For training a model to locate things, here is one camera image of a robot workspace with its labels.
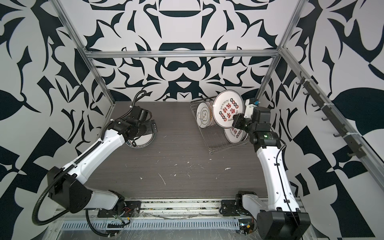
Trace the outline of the white plate red characters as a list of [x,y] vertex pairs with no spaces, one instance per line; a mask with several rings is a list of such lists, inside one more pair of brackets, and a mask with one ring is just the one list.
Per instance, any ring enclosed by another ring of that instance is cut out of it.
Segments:
[[213,103],[215,122],[222,128],[232,127],[234,115],[243,114],[245,104],[242,97],[233,90],[226,90],[218,94]]

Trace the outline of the wall hook rail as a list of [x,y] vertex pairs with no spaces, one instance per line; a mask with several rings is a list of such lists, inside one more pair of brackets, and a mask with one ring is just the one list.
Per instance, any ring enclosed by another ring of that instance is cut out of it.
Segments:
[[342,138],[351,149],[352,152],[347,153],[347,155],[359,159],[367,156],[362,142],[358,140],[360,134],[348,126],[347,120],[342,116],[336,105],[318,87],[315,80],[300,76],[300,81],[297,84],[303,86],[306,90],[304,95],[311,96],[315,101],[312,106],[324,113],[325,117],[322,118],[322,121],[329,121],[333,125],[337,131],[333,136],[335,138]]

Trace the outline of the white plate rear stack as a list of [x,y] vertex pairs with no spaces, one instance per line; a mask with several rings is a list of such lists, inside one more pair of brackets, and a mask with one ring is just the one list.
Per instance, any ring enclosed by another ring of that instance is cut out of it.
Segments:
[[248,136],[245,131],[236,128],[224,129],[224,134],[226,139],[232,144],[240,143]]

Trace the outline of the wire dish rack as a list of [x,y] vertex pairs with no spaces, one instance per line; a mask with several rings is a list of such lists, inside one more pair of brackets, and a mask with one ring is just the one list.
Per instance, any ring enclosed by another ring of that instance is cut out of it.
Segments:
[[220,127],[219,125],[203,129],[198,127],[198,129],[203,137],[204,143],[207,146],[210,155],[249,144],[249,137],[246,137],[244,140],[238,143],[231,143],[225,137],[224,128]]

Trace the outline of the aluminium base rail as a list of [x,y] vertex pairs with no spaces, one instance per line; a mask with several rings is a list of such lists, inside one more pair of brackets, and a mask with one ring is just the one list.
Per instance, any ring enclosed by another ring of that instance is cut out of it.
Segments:
[[140,213],[133,217],[98,218],[100,209],[89,210],[89,218],[93,221],[106,221],[116,224],[133,220],[159,219],[250,219],[250,214],[240,210],[241,216],[224,217],[219,213],[221,200],[235,200],[235,198],[200,198],[200,199],[126,199],[126,201],[141,201]]

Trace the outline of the aluminium frame crossbar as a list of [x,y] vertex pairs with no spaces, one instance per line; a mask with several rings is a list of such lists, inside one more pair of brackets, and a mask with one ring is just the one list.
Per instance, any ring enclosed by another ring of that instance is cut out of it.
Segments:
[[85,51],[89,59],[187,58],[187,57],[274,57],[277,50],[185,50],[185,51]]

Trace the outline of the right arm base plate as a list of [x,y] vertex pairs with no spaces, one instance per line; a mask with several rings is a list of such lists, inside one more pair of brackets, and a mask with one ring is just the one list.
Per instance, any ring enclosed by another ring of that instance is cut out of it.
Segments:
[[224,217],[243,215],[241,212],[239,212],[235,200],[221,200],[219,213]]

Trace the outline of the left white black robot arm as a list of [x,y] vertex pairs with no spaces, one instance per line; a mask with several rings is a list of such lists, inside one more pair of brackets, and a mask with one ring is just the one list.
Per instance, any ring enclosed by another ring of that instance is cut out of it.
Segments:
[[53,167],[47,174],[48,197],[70,213],[84,209],[103,209],[121,215],[124,197],[112,190],[90,189],[85,183],[109,155],[124,144],[137,146],[143,137],[153,137],[157,126],[152,113],[141,107],[131,107],[129,114],[106,125],[101,137],[75,160],[62,168]]

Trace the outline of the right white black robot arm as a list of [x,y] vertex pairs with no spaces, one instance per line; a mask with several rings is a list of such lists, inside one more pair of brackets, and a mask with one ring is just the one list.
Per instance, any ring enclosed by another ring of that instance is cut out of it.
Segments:
[[260,160],[267,186],[268,202],[255,194],[241,192],[241,207],[256,219],[263,240],[301,240],[311,226],[308,213],[301,211],[283,164],[283,144],[271,130],[271,111],[248,105],[243,114],[234,116],[233,127],[249,135]]

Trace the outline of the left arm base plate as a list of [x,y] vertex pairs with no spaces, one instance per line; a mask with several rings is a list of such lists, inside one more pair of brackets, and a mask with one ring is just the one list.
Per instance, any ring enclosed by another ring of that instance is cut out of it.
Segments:
[[141,201],[119,201],[111,210],[100,209],[98,218],[112,218],[120,216],[121,218],[133,217],[141,211]]

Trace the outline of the white plate clover front left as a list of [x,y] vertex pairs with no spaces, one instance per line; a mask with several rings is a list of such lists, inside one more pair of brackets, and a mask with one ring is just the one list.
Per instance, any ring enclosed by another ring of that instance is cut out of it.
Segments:
[[208,128],[213,124],[214,117],[212,112],[212,104],[210,102],[202,102],[198,105],[196,120],[198,126],[201,129]]

